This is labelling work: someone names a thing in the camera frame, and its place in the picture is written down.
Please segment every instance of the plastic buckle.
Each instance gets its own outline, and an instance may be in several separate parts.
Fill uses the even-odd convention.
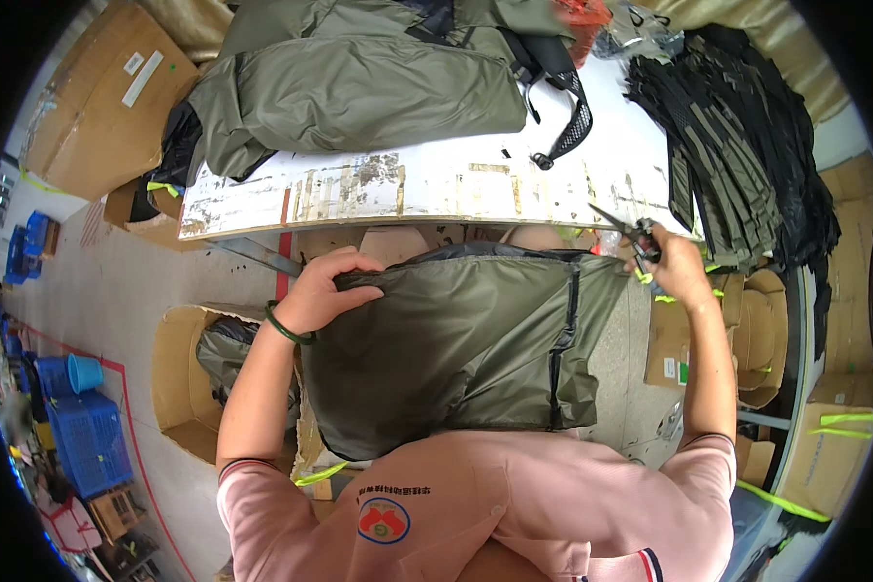
[[[534,154],[531,156],[533,162],[546,171],[547,169],[553,168],[553,160],[551,160],[546,154]]]

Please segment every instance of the concrete floor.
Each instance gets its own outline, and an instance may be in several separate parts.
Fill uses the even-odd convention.
[[[122,374],[112,364],[105,368],[102,391],[119,403],[127,441],[136,445],[128,447],[134,480],[140,504],[149,509],[140,528],[161,547],[155,561],[167,579],[210,580],[230,553],[215,505],[217,473],[158,430],[149,390],[152,337],[169,307],[264,304],[275,296],[275,273],[219,250],[178,253],[103,222],[95,229],[92,208],[64,224],[56,258],[45,263],[41,278],[8,293],[4,303],[41,332],[28,334],[40,355],[60,355],[59,343],[65,343],[122,364]],[[356,229],[341,229],[332,238],[302,237],[295,258],[300,251],[310,258],[355,236]],[[277,247],[277,236],[255,239]],[[656,429],[680,392],[642,383],[649,310],[647,290],[631,281],[591,358],[590,371],[599,379],[598,424],[582,437],[657,468],[676,444],[658,438]]]

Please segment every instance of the white label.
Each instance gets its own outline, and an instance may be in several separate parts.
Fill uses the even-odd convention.
[[[145,84],[149,82],[149,77],[151,74],[155,72],[155,69],[158,67],[158,64],[162,63],[162,53],[156,51],[151,53],[151,57],[149,57],[149,62],[142,67],[140,73],[133,79],[132,85],[127,89],[127,94],[123,96],[123,105],[126,107],[132,107],[133,103],[136,102],[136,99],[139,98],[142,89],[145,88]]]
[[[145,57],[140,55],[140,53],[134,52],[132,57],[129,57],[129,61],[127,64],[123,65],[123,70],[126,71],[129,76],[136,75],[136,72],[139,71],[140,64],[145,61]]]

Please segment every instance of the woman's left arm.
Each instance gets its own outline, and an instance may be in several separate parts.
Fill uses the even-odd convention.
[[[356,247],[317,257],[275,308],[275,318],[288,331],[303,335],[325,327],[340,313],[382,297],[377,287],[337,291],[333,278],[357,269],[381,271],[383,267]],[[236,459],[274,460],[281,456],[293,366],[294,342],[270,322],[262,322],[223,410],[217,440],[218,471]]]

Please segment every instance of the green jade bangle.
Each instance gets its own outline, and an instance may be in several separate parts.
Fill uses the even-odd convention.
[[[272,325],[275,326],[275,329],[277,329],[279,333],[281,333],[282,335],[284,335],[285,337],[290,339],[292,342],[300,343],[301,345],[310,345],[311,343],[314,343],[315,341],[317,341],[317,333],[316,332],[310,332],[310,334],[308,334],[305,337],[303,335],[298,335],[295,332],[291,332],[291,330],[289,330],[285,326],[281,325],[281,322],[276,320],[275,314],[272,313],[272,310],[277,305],[278,305],[278,301],[275,301],[274,299],[272,299],[267,304],[265,304],[265,318],[267,320],[269,320],[272,323]]]

